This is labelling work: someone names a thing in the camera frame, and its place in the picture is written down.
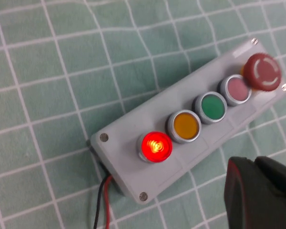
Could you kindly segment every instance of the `button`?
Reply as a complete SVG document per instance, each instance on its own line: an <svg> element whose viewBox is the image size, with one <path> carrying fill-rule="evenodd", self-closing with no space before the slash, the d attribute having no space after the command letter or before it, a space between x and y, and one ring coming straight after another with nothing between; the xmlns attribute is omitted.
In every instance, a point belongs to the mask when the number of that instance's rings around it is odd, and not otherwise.
<svg viewBox="0 0 286 229"><path fill-rule="evenodd" d="M154 131L140 136L137 141L137 148L142 160L159 163L171 155L173 144L168 135Z"/></svg>
<svg viewBox="0 0 286 229"><path fill-rule="evenodd" d="M194 141L201 131L201 122L193 111L181 110L173 113L167 121L168 135L177 143Z"/></svg>
<svg viewBox="0 0 286 229"><path fill-rule="evenodd" d="M273 91L281 83L281 69L270 55L256 53L244 65L244 77L249 84L261 91Z"/></svg>
<svg viewBox="0 0 286 229"><path fill-rule="evenodd" d="M229 106L237 106L248 101L252 90L241 75L231 75L220 83L220 94Z"/></svg>
<svg viewBox="0 0 286 229"><path fill-rule="evenodd" d="M192 109L198 114L202 123L212 124L224 118L227 102L221 94L207 92L193 101Z"/></svg>

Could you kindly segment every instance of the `control box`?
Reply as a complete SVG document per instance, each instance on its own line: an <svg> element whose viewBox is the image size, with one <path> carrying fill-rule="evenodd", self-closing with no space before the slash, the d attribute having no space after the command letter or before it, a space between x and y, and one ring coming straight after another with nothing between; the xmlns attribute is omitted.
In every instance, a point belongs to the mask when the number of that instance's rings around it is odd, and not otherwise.
<svg viewBox="0 0 286 229"><path fill-rule="evenodd" d="M167 133L168 118L172 114L193 110L195 98L218 92L220 82L240 74L251 56L265 52L257 39L249 40L92 135L94 150L126 196L139 204L147 204L285 95L283 79L275 90L253 89L245 103L225 104L225 115L218 122L199 123L199 136L193 141L172 141L171 154L164 161L150 163L140 156L138 141L142 135L152 131Z"/></svg>

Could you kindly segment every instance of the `led light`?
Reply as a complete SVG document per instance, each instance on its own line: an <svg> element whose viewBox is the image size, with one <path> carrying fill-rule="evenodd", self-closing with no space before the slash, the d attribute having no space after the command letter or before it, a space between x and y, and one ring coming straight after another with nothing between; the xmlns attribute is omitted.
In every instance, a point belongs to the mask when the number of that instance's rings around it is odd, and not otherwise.
<svg viewBox="0 0 286 229"><path fill-rule="evenodd" d="M200 119L198 115L190 110L173 113L167 121L167 132L178 143L194 141L199 136L200 130Z"/></svg>
<svg viewBox="0 0 286 229"><path fill-rule="evenodd" d="M138 139L139 156L144 161L159 163L172 153L173 145L170 137L162 132L150 132Z"/></svg>
<svg viewBox="0 0 286 229"><path fill-rule="evenodd" d="M207 92L193 101L192 109L201 122L212 124L221 121L227 111L225 98L217 92Z"/></svg>
<svg viewBox="0 0 286 229"><path fill-rule="evenodd" d="M237 106L247 102L252 93L243 77L237 74L225 78L220 83L219 90L229 106Z"/></svg>

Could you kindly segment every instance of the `red mushroom button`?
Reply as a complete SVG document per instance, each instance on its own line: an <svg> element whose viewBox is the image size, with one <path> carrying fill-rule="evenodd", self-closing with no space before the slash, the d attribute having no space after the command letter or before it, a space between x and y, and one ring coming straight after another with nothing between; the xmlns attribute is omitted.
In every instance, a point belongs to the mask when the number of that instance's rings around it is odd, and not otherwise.
<svg viewBox="0 0 286 229"><path fill-rule="evenodd" d="M243 75L254 89L268 92L275 90L282 80L280 66L266 53L252 55L244 65Z"/></svg>

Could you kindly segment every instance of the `yellow button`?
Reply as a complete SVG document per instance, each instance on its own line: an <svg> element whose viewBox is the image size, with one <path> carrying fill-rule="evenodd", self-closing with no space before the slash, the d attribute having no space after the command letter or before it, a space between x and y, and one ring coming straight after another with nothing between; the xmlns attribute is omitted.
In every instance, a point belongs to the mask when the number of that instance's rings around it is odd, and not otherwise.
<svg viewBox="0 0 286 229"><path fill-rule="evenodd" d="M189 113L180 113L174 120L175 132L183 139L193 139L199 132L199 123Z"/></svg>

